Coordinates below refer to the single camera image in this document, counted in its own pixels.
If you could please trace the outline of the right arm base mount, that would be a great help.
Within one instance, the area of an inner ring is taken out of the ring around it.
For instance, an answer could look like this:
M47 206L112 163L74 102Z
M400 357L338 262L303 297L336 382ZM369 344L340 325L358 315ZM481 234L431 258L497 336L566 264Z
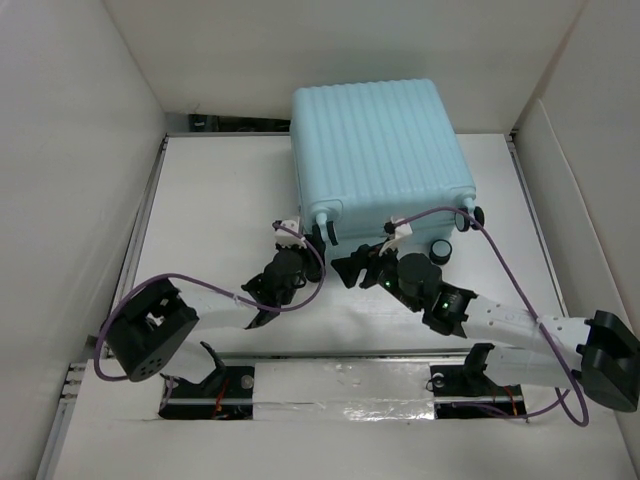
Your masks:
M485 375L490 343L473 346L461 364L434 364L425 388L437 420L515 418L527 413L520 385L500 386Z

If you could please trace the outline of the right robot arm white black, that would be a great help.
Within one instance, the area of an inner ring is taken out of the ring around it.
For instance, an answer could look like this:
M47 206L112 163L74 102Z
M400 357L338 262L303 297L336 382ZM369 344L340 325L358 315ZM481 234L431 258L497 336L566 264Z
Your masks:
M445 282L443 263L434 253L399 256L363 245L331 265L346 287L379 286L420 313L436 333L474 341L461 371L463 384L474 393L495 384L580 385L606 408L637 410L639 340L618 316L598 310L589 318L534 317Z

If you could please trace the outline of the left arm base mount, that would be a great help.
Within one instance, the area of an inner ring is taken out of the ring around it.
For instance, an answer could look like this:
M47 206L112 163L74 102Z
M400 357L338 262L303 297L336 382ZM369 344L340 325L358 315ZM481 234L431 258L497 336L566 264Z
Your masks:
M158 415L164 420L252 420L255 367L228 366L208 343L200 345L211 357L213 370L199 383L162 374L165 387Z

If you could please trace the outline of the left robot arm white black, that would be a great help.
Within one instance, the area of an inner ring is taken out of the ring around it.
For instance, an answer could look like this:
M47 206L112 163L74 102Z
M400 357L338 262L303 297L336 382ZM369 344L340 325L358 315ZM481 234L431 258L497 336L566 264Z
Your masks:
M256 308L248 329L263 327L282 313L308 305L326 276L326 245L320 229L315 226L299 234L279 223L276 231L282 236L272 261L242 286L248 297L179 273L156 275L126 294L100 328L93 356L98 378L144 381L160 373L179 350L200 318L181 298L174 279Z

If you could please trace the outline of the light blue hardshell suitcase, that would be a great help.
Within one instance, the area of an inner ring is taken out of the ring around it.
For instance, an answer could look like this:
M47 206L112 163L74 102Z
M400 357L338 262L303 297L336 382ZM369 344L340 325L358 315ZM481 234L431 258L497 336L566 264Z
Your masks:
M476 184L430 79L305 87L293 94L290 139L299 215L329 259L384 241L406 219L402 247L428 250L485 221Z

